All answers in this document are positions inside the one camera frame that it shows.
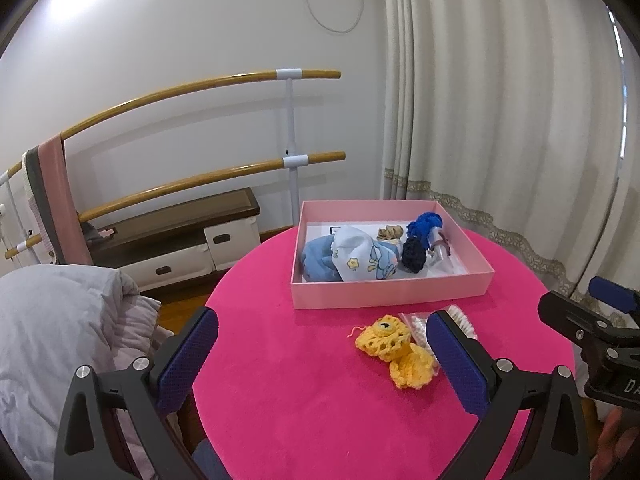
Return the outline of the person's right hand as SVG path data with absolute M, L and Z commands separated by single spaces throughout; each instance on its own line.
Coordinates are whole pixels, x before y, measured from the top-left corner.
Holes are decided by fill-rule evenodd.
M 602 432 L 597 440 L 596 455 L 590 463 L 590 478 L 603 479 L 612 471 L 628 453 L 631 445 L 639 434 L 638 427 L 631 427 L 624 431 L 622 426 L 623 410 L 612 408 L 606 416 Z

